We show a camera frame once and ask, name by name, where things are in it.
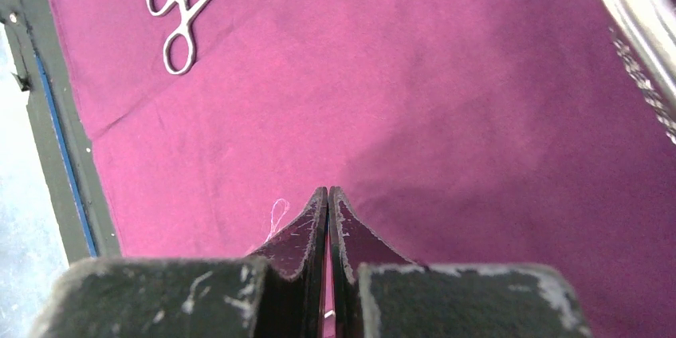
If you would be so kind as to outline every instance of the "pink cloth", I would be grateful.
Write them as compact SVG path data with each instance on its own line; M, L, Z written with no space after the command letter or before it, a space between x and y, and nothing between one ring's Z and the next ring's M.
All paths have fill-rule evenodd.
M341 185L414 258L554 265L596 336L676 330L676 147L600 0L213 0L182 77L177 11L50 2L128 256L242 255Z

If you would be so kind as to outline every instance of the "white floor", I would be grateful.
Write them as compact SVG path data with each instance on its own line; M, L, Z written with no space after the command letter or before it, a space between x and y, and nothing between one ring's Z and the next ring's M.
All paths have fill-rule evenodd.
M0 338L26 336L68 267L28 121L27 92L0 25Z

